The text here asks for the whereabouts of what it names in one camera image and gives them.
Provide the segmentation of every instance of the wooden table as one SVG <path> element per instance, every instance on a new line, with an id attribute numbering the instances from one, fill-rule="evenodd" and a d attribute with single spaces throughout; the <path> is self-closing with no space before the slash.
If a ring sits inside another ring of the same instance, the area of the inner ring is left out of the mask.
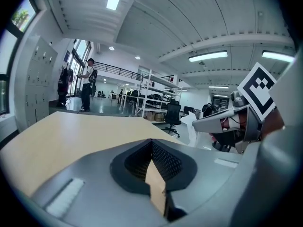
<path id="1" fill-rule="evenodd" d="M 0 151 L 0 159 L 11 183 L 30 197 L 43 182 L 82 156 L 147 138 L 182 144 L 143 118 L 55 112 L 9 142 Z M 153 194 L 154 187 L 160 192 L 165 188 L 159 176 L 151 163 L 146 182 L 152 187 L 152 202 L 162 212 L 163 199 Z"/>

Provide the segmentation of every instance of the office chair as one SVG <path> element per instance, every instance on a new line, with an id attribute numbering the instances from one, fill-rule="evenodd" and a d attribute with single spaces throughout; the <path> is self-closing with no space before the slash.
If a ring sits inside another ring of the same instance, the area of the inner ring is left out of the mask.
<path id="1" fill-rule="evenodd" d="M 181 105 L 179 105 L 179 101 L 176 101 L 172 99 L 169 104 L 167 104 L 167 114 L 165 115 L 164 121 L 170 124 L 170 127 L 165 127 L 165 129 L 162 129 L 163 131 L 169 131 L 173 132 L 178 135 L 178 138 L 180 135 L 177 133 L 176 129 L 172 129 L 173 126 L 181 124 L 181 121 L 179 120 L 179 113 L 181 110 Z"/>

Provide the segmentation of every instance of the white shirt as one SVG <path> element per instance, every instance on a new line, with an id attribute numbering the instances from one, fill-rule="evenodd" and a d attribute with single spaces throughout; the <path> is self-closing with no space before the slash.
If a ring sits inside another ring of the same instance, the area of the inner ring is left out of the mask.
<path id="1" fill-rule="evenodd" d="M 85 68 L 84 68 L 84 72 L 83 72 L 83 75 L 86 75 L 86 72 L 89 72 L 89 76 L 87 77 L 87 78 L 83 78 L 83 84 L 85 84 L 85 83 L 90 83 L 89 82 L 89 77 L 91 76 L 91 74 L 93 73 L 93 71 L 94 71 L 94 68 L 92 67 L 92 66 L 86 66 Z"/>

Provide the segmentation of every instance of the black metal railing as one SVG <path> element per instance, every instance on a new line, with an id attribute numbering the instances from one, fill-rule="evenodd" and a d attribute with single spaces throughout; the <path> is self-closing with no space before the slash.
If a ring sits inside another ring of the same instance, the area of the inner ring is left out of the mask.
<path id="1" fill-rule="evenodd" d="M 130 70 L 125 70 L 116 66 L 106 65 L 97 61 L 94 62 L 94 69 L 109 72 L 109 73 L 114 73 L 138 81 L 141 80 L 141 75 L 138 73 L 132 72 Z"/>
<path id="2" fill-rule="evenodd" d="M 169 81 L 169 82 L 173 82 L 174 81 L 174 75 L 170 75 L 170 76 L 165 76 L 165 77 L 161 77 L 162 79 Z"/>

